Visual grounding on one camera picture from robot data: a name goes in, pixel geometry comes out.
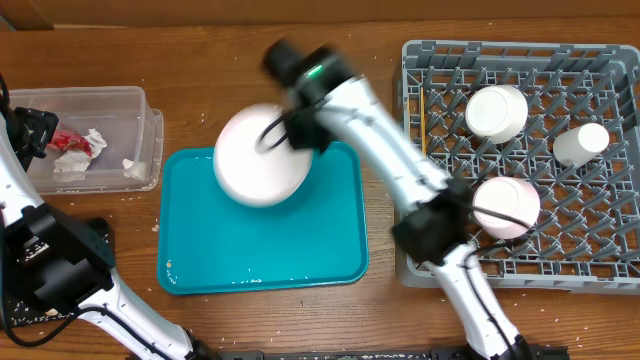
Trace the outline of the red snack wrapper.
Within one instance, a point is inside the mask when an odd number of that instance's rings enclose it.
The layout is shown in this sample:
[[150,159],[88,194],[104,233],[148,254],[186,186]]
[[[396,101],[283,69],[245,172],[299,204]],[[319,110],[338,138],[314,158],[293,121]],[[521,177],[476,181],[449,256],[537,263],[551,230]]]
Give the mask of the red snack wrapper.
[[47,146],[63,152],[78,150],[89,157],[93,155],[90,142],[73,130],[56,130]]

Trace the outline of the white cup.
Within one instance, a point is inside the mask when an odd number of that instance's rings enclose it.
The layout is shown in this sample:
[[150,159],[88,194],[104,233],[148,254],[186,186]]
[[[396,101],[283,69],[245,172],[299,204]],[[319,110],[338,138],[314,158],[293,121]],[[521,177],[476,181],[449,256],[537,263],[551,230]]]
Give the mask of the white cup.
[[588,123],[560,134],[553,143],[553,154],[562,165],[580,167],[609,145],[609,134],[600,124]]

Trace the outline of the large white plate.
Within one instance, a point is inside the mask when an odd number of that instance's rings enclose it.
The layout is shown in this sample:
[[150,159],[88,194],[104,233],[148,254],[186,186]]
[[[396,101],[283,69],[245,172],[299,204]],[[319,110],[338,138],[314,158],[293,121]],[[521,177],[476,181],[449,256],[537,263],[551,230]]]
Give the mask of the large white plate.
[[254,104],[236,113],[214,147],[213,167],[222,190],[250,207],[269,207],[291,197],[306,179],[313,152],[295,150],[276,121],[283,109]]

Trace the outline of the white bowl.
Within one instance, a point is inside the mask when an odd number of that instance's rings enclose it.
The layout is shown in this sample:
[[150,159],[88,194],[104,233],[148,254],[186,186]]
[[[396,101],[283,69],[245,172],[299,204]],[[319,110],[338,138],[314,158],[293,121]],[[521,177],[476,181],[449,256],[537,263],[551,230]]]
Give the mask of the white bowl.
[[469,130],[494,144],[517,136],[524,128],[528,106],[523,93],[510,85],[493,85],[480,89],[469,99],[465,121]]

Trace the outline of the small white tissue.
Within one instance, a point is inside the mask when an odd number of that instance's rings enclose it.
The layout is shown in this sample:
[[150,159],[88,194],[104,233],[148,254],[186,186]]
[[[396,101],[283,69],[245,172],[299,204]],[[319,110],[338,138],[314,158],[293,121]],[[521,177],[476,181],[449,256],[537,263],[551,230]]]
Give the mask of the small white tissue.
[[149,175],[149,164],[147,162],[123,159],[124,176],[139,181],[144,181]]

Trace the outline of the large white tissue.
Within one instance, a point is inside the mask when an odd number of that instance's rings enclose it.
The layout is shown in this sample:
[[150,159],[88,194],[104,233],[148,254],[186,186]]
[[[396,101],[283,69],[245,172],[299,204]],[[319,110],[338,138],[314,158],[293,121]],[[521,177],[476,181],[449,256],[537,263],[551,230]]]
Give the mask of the large white tissue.
[[69,150],[66,152],[57,150],[61,153],[61,156],[54,161],[55,172],[84,172],[88,169],[92,160],[97,158],[102,150],[107,147],[106,140],[95,128],[89,129],[87,135],[81,136],[90,142],[93,155],[89,157],[78,150]]

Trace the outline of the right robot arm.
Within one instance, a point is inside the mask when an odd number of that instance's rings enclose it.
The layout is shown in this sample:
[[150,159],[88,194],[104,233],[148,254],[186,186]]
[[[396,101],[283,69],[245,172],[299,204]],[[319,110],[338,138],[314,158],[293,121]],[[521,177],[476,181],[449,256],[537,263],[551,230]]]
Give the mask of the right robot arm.
[[349,144],[387,186],[399,221],[395,243],[428,266],[458,314],[472,359],[531,359],[533,353],[505,315],[478,262],[467,225],[472,191],[412,145],[368,80],[322,46],[301,55],[286,40],[268,48],[263,66],[287,91],[292,107],[277,119],[295,150]]

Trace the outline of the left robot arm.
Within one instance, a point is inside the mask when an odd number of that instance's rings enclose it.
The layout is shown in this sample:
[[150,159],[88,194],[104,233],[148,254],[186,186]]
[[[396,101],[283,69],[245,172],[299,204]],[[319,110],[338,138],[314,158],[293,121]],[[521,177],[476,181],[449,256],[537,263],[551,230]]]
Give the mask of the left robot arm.
[[55,114],[11,108],[1,90],[1,293],[40,311],[87,321],[140,359],[208,359],[209,350],[167,321],[121,279],[102,218],[81,221],[48,205],[27,170],[42,158]]

